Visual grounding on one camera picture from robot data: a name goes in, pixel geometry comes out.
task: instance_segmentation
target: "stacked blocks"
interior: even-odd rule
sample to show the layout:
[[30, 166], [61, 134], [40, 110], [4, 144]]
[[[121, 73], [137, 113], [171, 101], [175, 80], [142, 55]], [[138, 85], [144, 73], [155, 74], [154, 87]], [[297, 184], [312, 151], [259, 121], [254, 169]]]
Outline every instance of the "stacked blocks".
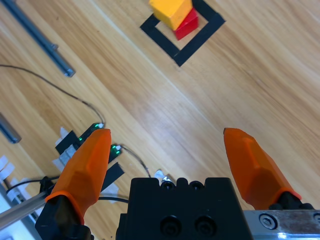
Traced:
[[180, 26], [174, 31], [176, 39], [180, 40], [191, 33], [193, 30], [196, 30], [199, 26], [197, 11], [192, 8]]
[[191, 0], [150, 0], [154, 16], [173, 30], [178, 40], [198, 27]]

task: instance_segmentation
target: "black tape square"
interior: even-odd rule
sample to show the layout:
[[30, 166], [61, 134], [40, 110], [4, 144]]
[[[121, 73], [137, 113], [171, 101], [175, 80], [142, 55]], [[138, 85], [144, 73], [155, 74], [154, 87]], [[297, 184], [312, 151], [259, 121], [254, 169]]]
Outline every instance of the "black tape square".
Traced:
[[140, 28], [181, 67], [225, 22], [222, 16], [203, 0], [192, 0], [193, 7], [208, 23], [181, 50], [156, 26], [160, 22], [153, 14]]

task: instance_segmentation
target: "metal rod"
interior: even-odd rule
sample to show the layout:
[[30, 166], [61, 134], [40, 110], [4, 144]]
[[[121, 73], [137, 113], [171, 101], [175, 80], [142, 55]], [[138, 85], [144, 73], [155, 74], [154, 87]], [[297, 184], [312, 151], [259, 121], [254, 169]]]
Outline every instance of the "metal rod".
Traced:
[[29, 35], [45, 51], [57, 67], [66, 77], [72, 77], [76, 71], [57, 52], [58, 46], [50, 42], [44, 34], [35, 26], [27, 15], [18, 7], [14, 0], [0, 0], [12, 16], [23, 26]]
[[5, 229], [11, 224], [23, 219], [29, 214], [33, 213], [35, 210], [43, 207], [45, 203], [45, 198], [47, 194], [41, 192], [38, 195], [4, 211], [0, 214], [0, 231]]

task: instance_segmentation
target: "gray metal bar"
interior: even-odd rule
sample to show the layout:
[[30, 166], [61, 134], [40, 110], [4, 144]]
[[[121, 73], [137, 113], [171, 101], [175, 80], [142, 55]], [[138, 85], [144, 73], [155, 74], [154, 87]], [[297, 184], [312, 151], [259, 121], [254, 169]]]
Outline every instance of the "gray metal bar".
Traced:
[[21, 140], [21, 136], [14, 129], [14, 127], [8, 122], [8, 120], [0, 112], [0, 131], [12, 144], [17, 144]]
[[23, 219], [35, 210], [43, 207], [47, 194], [45, 192], [39, 193], [38, 195], [10, 208], [9, 210], [0, 213], [0, 231], [5, 229], [7, 226]]
[[243, 212], [254, 239], [320, 239], [320, 210]]
[[72, 77], [76, 71], [67, 63], [67, 61], [57, 52], [58, 46], [50, 42], [27, 15], [18, 7], [14, 0], [0, 0], [6, 9], [23, 26], [29, 35], [45, 51], [57, 67], [66, 77]]

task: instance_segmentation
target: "black tape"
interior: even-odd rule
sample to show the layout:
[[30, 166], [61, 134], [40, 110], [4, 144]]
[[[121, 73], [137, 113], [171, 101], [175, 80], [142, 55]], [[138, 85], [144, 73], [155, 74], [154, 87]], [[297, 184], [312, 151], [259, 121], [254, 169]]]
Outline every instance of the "black tape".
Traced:
[[120, 178], [125, 172], [120, 167], [119, 163], [115, 163], [112, 167], [110, 167], [106, 171], [106, 175], [103, 181], [103, 185], [101, 188], [101, 192], [105, 190], [110, 184], [112, 184], [115, 180]]
[[61, 155], [67, 148], [70, 147], [70, 145], [73, 145], [75, 150], [78, 150], [80, 147], [78, 137], [74, 131], [69, 132], [68, 135], [65, 136], [65, 138], [62, 139], [57, 146], [55, 146], [55, 149]]
[[140, 28], [181, 67], [225, 22], [222, 16], [203, 0], [192, 0], [193, 7], [208, 23], [183, 49], [179, 50], [156, 26], [160, 22], [153, 14]]

